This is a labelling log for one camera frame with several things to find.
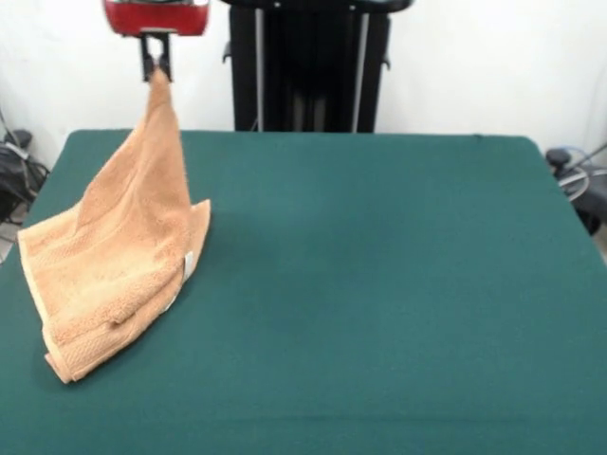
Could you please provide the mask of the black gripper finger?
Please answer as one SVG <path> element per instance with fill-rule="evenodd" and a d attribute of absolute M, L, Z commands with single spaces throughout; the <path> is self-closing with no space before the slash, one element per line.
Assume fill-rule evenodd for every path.
<path fill-rule="evenodd" d="M 170 35 L 167 33 L 160 33 L 157 35 L 157 39 L 160 41 L 162 47 L 158 58 L 158 67 L 171 82 L 173 78 L 171 69 Z"/>
<path fill-rule="evenodd" d="M 155 60 L 148 48 L 148 35 L 142 33 L 139 37 L 142 61 L 142 79 L 147 82 L 155 68 Z"/>

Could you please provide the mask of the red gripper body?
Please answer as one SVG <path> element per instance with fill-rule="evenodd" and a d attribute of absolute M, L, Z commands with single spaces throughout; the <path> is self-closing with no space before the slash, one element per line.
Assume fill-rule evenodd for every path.
<path fill-rule="evenodd" d="M 112 30 L 133 37 L 155 32 L 200 36 L 210 12 L 209 1 L 103 1 L 102 5 Z"/>

